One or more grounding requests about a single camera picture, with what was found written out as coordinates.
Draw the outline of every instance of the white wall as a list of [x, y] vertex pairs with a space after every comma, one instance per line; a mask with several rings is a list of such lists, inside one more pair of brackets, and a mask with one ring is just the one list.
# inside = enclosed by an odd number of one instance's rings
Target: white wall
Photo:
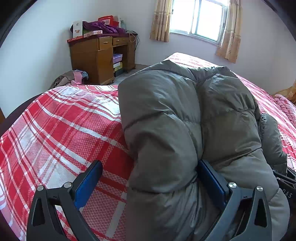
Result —
[[38, 0], [17, 21], [0, 48], [0, 107], [16, 107], [72, 69], [67, 39], [73, 21], [113, 14], [114, 0]]
[[8, 116], [29, 98], [46, 91], [71, 69], [67, 39], [75, 20], [94, 21], [119, 14], [139, 34], [136, 63], [151, 65], [174, 52], [228, 66], [269, 93], [290, 87], [296, 78], [296, 42], [262, 0], [243, 0], [242, 42], [236, 64], [215, 55], [216, 46], [170, 34], [169, 43], [149, 39], [156, 0], [38, 0], [0, 48], [0, 107]]
[[149, 40], [156, 0], [118, 0], [128, 29], [139, 34], [136, 63], [151, 65], [174, 52], [190, 54], [247, 78], [269, 93], [290, 87], [296, 78], [296, 42], [276, 13], [262, 0], [243, 0], [242, 41], [236, 64], [215, 55], [216, 46], [170, 34], [169, 43]]

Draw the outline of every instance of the window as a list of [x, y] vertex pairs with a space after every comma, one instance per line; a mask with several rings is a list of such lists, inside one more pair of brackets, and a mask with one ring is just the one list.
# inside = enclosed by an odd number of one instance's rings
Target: window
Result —
[[173, 0], [170, 32], [219, 44], [229, 0]]

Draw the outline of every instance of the pink blanket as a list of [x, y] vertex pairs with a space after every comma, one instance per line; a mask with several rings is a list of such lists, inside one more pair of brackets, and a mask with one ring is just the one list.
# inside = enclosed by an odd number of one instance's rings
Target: pink blanket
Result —
[[282, 95], [276, 94], [274, 100], [287, 115], [292, 125], [296, 127], [296, 106]]

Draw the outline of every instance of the bed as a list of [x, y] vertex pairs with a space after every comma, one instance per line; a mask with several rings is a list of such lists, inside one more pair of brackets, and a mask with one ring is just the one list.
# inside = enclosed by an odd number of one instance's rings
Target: bed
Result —
[[[173, 62], [191, 67], [214, 64], [175, 53]], [[261, 112], [279, 124], [288, 165], [296, 169], [296, 128], [264, 90], [238, 76], [258, 101]], [[100, 240], [125, 240], [125, 206], [133, 160], [121, 128], [116, 85], [58, 87], [32, 98], [1, 137], [0, 210], [9, 231], [26, 239], [30, 204], [38, 185], [60, 187], [101, 160], [103, 176], [81, 210]], [[76, 240], [63, 210], [57, 208], [70, 240]]]

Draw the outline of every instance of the curtain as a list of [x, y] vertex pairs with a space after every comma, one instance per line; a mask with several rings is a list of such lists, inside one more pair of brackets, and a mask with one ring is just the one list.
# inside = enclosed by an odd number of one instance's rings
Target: curtain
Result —
[[172, 5], [173, 0], [157, 0], [150, 32], [150, 39], [168, 42]]
[[230, 0], [226, 27], [216, 55], [221, 56], [232, 63], [235, 63], [237, 60], [241, 41], [241, 24], [242, 7], [240, 5], [240, 0]]

